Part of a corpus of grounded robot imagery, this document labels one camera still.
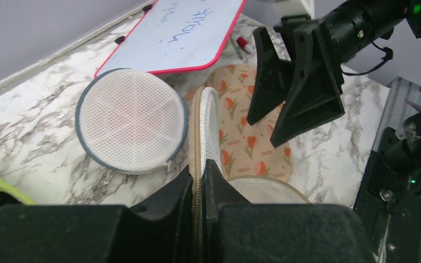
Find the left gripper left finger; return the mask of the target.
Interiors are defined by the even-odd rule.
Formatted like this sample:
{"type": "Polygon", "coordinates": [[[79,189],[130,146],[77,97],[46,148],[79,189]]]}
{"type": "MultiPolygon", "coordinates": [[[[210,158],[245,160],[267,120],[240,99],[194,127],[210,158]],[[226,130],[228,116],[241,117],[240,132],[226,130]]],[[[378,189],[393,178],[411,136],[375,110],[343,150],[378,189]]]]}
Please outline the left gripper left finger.
{"type": "Polygon", "coordinates": [[[132,207],[0,207],[0,262],[189,262],[189,169],[132,207]]]}

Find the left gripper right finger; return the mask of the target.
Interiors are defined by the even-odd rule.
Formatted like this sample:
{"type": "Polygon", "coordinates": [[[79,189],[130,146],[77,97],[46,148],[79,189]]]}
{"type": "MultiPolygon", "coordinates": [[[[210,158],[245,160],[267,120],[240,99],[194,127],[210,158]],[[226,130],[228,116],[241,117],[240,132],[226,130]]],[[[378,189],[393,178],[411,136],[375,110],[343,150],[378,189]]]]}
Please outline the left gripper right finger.
{"type": "Polygon", "coordinates": [[[335,204],[252,204],[208,159],[202,262],[374,262],[360,218],[335,204]]]}

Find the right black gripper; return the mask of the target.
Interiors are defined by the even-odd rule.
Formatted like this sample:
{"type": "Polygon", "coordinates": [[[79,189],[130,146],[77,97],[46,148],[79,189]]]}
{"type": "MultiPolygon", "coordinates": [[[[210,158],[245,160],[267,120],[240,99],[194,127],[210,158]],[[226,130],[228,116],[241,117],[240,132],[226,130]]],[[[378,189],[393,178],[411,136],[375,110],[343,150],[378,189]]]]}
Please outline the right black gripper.
{"type": "Polygon", "coordinates": [[[290,60],[281,59],[268,29],[253,32],[257,73],[247,120],[251,125],[284,103],[274,147],[344,115],[341,64],[408,17],[413,1],[346,1],[320,19],[285,16],[274,27],[290,60]]]}

